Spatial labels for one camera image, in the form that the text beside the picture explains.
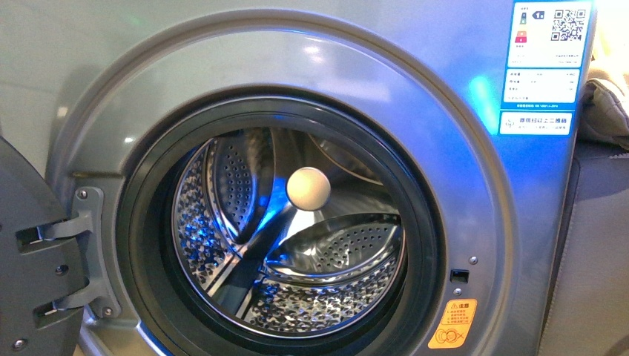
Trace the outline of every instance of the front-loading washing machine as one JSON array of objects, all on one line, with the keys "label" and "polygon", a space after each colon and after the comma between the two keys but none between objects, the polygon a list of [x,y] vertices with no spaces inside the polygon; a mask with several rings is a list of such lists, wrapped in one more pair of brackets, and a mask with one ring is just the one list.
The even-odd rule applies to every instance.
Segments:
[{"label": "front-loading washing machine", "polygon": [[2,9],[3,355],[536,353],[592,1]]}]

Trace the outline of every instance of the qr code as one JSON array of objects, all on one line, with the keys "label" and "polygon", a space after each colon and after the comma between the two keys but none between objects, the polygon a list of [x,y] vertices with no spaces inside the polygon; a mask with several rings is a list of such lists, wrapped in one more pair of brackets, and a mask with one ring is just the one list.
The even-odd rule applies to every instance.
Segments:
[{"label": "qr code", "polygon": [[555,10],[551,41],[581,41],[586,10]]}]

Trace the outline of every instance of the silver washing machine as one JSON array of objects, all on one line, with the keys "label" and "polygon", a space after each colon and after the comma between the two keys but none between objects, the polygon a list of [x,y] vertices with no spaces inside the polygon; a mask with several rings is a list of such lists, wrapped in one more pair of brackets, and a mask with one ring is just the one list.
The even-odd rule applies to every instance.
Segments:
[{"label": "silver washing machine", "polygon": [[592,1],[0,7],[0,354],[536,353]]}]

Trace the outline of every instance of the black rubber gasket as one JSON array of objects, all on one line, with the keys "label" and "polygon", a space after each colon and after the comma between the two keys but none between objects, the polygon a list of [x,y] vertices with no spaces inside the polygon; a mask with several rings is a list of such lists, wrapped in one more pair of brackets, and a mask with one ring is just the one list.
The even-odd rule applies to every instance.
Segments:
[{"label": "black rubber gasket", "polygon": [[[187,116],[154,141],[121,199],[118,257],[142,326],[176,355],[406,355],[426,332],[437,283],[441,241],[432,199],[412,160],[359,113],[279,96],[235,99]],[[314,134],[350,151],[389,187],[406,234],[406,268],[367,316],[313,339],[284,340],[247,332],[222,319],[190,287],[171,243],[170,205],[190,153],[207,139],[244,128],[277,127]]]}]

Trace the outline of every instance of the yellow warning sticker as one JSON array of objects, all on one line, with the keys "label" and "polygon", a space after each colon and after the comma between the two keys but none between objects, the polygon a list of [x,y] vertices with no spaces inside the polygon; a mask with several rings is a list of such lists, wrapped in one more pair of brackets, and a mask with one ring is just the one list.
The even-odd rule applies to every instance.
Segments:
[{"label": "yellow warning sticker", "polygon": [[454,299],[446,304],[444,316],[430,339],[431,349],[456,349],[463,346],[476,312],[476,299]]}]

